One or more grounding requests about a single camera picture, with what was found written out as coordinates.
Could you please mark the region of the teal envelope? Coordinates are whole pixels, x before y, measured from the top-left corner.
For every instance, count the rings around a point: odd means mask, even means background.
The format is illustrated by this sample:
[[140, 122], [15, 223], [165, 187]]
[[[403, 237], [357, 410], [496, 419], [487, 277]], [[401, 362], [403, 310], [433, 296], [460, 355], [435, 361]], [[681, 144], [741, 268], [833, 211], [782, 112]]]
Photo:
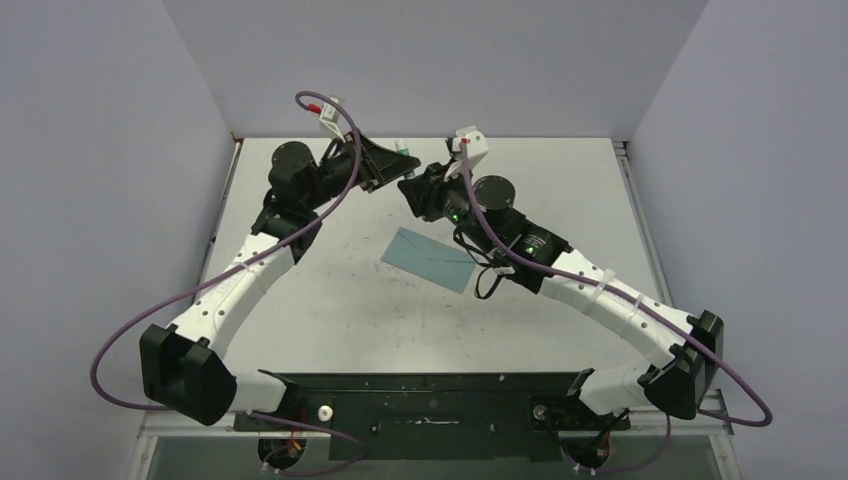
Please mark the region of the teal envelope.
[[465, 251], [406, 228], [397, 230], [381, 261], [459, 294], [477, 266]]

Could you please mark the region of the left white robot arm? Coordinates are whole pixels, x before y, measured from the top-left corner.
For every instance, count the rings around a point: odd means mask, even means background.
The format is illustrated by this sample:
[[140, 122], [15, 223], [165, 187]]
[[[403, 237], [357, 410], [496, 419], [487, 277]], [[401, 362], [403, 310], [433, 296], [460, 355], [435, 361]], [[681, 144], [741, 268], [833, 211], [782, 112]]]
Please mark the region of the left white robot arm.
[[259, 411], [271, 429], [290, 428], [298, 403], [267, 371], [233, 373], [227, 350], [273, 284], [295, 267], [321, 228], [318, 208], [352, 187], [372, 193], [420, 167], [418, 158], [348, 133], [315, 158], [301, 141], [279, 145], [270, 158], [269, 190], [228, 277], [203, 288], [167, 326], [151, 325], [139, 341], [145, 396], [202, 425], [228, 413]]

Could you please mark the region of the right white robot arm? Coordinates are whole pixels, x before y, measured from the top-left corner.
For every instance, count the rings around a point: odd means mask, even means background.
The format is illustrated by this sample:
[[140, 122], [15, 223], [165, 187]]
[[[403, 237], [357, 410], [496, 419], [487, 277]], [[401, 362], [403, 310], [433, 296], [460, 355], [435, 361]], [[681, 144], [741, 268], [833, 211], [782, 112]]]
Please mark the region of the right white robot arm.
[[606, 414], [637, 406], [653, 406], [683, 420], [698, 414], [721, 355], [723, 322], [718, 316], [673, 308], [598, 267], [567, 240], [515, 209], [513, 184], [497, 175], [473, 185], [473, 196], [494, 233], [489, 236], [472, 211], [463, 179], [446, 180], [444, 170], [433, 163], [399, 182], [415, 217], [448, 220], [455, 241], [485, 257], [486, 266], [500, 277], [578, 310], [643, 356], [634, 365], [581, 371], [565, 402], [573, 425], [590, 428]]

